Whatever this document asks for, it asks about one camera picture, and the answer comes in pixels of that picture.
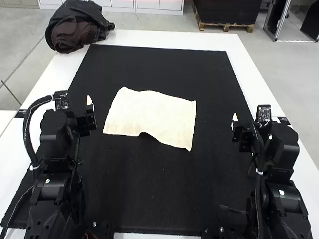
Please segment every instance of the metal frame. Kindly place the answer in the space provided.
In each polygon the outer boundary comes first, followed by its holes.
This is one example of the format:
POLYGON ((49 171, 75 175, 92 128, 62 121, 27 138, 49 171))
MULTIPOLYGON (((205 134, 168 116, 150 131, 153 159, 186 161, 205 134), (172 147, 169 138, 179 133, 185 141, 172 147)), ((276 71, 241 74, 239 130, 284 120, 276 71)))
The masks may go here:
POLYGON ((277 24, 277 30, 276 30, 276 33, 273 34, 271 33, 269 30, 268 30, 268 22, 269 22, 269 18, 270 18, 270 14, 272 12, 272 9, 273 9, 273 5, 275 4, 275 0, 272 0, 272 2, 270 3, 270 6, 269 6, 269 9, 268 9, 268 12, 267 12, 267 17, 266 17, 266 20, 265 20, 265 24, 264 24, 264 27, 263 27, 263 30, 265 31, 265 33, 274 41, 274 42, 291 42, 291 43, 315 43, 318 41, 318 38, 317 40, 309 40, 309 41, 299 41, 299 40, 278 40, 279 38, 279 34, 280 34, 280 31, 283 27, 283 24, 284 24, 284 21, 285 21, 285 17, 288 13, 288 10, 289 10, 289 7, 290 7, 290 3, 291 3, 291 0, 287 0, 286 1, 286 4, 285 4, 285 7, 284 7, 284 10, 283 10, 283 13, 280 17, 280 20, 278 21, 278 24, 277 24))
POLYGON ((20 106, 22 106, 22 103, 21 103, 21 102, 19 101, 19 99, 15 96, 15 94, 10 90, 10 88, 6 85, 6 83, 5 83, 3 80, 1 80, 1 79, 0 79, 0 81, 1 81, 1 83, 8 89, 8 91, 12 94, 12 96, 16 99, 16 101, 19 102, 20 106))

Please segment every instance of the white cabinet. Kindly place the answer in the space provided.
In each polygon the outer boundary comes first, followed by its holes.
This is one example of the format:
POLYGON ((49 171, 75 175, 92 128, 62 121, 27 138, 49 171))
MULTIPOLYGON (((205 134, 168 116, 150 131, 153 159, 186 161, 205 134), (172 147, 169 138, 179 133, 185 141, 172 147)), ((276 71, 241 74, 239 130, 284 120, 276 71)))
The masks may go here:
POLYGON ((40 4, 62 5, 62 0, 40 0, 40 4))
POLYGON ((159 9, 160 0, 137 0, 137 8, 139 9, 159 9))
POLYGON ((111 7, 134 8, 133 0, 111 0, 111 7))
POLYGON ((93 0, 93 2, 100 6, 111 6, 111 0, 93 0))
MULTIPOLYGON (((58 9, 67 0, 37 0, 40 9, 58 9)), ((102 11, 183 15, 184 0, 92 0, 102 11)))
POLYGON ((19 0, 4 0, 5 4, 20 5, 19 0))
POLYGON ((159 9, 182 11, 182 3, 182 0, 159 0, 159 9))

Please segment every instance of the drawer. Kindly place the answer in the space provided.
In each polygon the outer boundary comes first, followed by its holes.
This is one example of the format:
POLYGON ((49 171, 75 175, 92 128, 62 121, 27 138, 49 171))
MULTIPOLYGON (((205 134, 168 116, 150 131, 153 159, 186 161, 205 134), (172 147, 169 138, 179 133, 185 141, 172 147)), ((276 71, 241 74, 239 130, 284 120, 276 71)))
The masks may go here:
POLYGON ((182 0, 159 0, 159 9, 181 11, 182 3, 182 0))
POLYGON ((137 0, 137 8, 159 9, 160 0, 137 0))

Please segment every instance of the black jacket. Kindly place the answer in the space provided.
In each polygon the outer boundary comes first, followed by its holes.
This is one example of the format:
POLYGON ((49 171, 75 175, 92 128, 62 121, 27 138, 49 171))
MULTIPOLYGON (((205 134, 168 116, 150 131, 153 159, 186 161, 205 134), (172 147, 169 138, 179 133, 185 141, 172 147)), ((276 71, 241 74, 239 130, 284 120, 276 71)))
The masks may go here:
POLYGON ((61 53, 70 53, 84 44, 102 41, 115 28, 92 1, 67 0, 53 15, 45 31, 48 45, 61 53))

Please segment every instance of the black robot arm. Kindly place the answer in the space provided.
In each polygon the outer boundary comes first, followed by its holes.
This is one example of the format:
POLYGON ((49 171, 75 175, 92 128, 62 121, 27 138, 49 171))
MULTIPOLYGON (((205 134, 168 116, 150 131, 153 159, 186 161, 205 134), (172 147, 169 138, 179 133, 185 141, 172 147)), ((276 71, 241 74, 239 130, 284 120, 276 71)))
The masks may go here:
POLYGON ((255 122, 232 121, 233 142, 252 155, 249 176, 255 190, 247 200, 244 238, 312 239, 308 212, 290 180, 299 154, 298 134, 286 124, 272 122, 271 106, 257 107, 255 122))
MULTIPOLYGON (((94 105, 89 96, 82 116, 75 116, 67 91, 43 97, 26 111, 23 140, 31 159, 34 185, 23 195, 31 201, 25 239, 83 237, 85 199, 82 176, 77 171, 78 149, 80 138, 95 129, 94 105), (47 110, 43 116, 40 142, 44 150, 36 155, 29 132, 31 117, 37 108, 51 100, 55 101, 55 111, 47 110)), ((5 237, 7 228, 3 229, 0 239, 5 237)))

